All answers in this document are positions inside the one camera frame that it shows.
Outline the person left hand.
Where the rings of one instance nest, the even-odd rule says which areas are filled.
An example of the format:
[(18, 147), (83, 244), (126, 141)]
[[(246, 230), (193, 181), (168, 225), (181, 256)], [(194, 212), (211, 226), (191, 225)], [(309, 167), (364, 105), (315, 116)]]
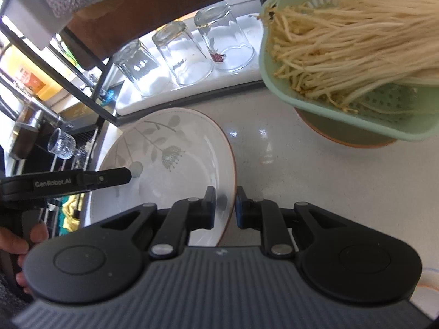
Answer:
[[(30, 231), (30, 240), (34, 244), (42, 243), (48, 240), (48, 229), (44, 223), (37, 223)], [(17, 265), (22, 268), (24, 259), (29, 252), (29, 244), (24, 239), (13, 234), (9, 229), (1, 227), (1, 250), (17, 255)], [(23, 291), (30, 295), (30, 288), (27, 286), (27, 281), (23, 272), (18, 272), (15, 275), (15, 282), (23, 289)]]

